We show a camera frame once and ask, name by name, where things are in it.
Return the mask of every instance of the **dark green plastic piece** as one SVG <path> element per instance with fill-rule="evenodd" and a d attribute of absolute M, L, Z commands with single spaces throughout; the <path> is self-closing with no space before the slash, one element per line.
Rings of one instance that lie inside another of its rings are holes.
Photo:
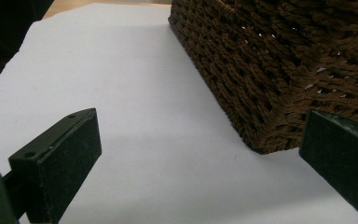
<path fill-rule="evenodd" d="M 94 108 L 69 115 L 9 158 L 11 173 L 25 183 L 32 223 L 58 223 L 101 156 Z"/>
<path fill-rule="evenodd" d="M 358 211 L 358 123 L 311 111 L 300 156 Z"/>

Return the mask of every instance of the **white surface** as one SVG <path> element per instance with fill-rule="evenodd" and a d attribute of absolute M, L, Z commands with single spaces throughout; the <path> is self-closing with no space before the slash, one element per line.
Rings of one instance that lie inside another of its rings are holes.
<path fill-rule="evenodd" d="M 0 76 L 0 172 L 56 121 L 96 107 L 103 155 L 61 223 L 358 223 L 296 149 L 246 147 L 169 14 L 95 4 L 36 22 Z"/>

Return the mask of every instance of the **wicker basket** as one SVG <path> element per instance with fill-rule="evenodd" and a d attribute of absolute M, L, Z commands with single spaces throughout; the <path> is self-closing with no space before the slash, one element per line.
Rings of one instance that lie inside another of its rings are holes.
<path fill-rule="evenodd" d="M 253 150 L 298 147 L 310 109 L 358 121 L 358 0 L 173 0 L 169 22 Z"/>

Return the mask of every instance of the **table surface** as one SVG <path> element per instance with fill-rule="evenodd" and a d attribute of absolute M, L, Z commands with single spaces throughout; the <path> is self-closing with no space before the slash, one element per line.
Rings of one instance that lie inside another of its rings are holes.
<path fill-rule="evenodd" d="M 46 12 L 44 19 L 52 17 L 57 13 L 72 10 L 78 7 L 84 7 L 92 3 L 105 3 L 105 4 L 121 4 L 121 5 L 137 5 L 137 6 L 152 6 L 152 7 L 170 7 L 167 5 L 168 0 L 152 0 L 146 2 L 135 2 L 135 1 L 114 1 L 114 0 L 54 0 L 51 7 Z"/>
<path fill-rule="evenodd" d="M 62 223 L 358 223 L 297 149 L 261 156 L 241 141 L 169 15 L 91 4 L 35 22 L 0 76 L 0 172 L 95 107 L 103 155 Z"/>

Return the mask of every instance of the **brown wicker basket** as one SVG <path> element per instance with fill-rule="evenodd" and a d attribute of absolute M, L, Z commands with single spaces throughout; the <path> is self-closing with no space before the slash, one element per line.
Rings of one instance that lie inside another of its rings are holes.
<path fill-rule="evenodd" d="M 358 121 L 358 0 L 173 0 L 169 22 L 253 150 L 298 147 L 310 109 Z"/>

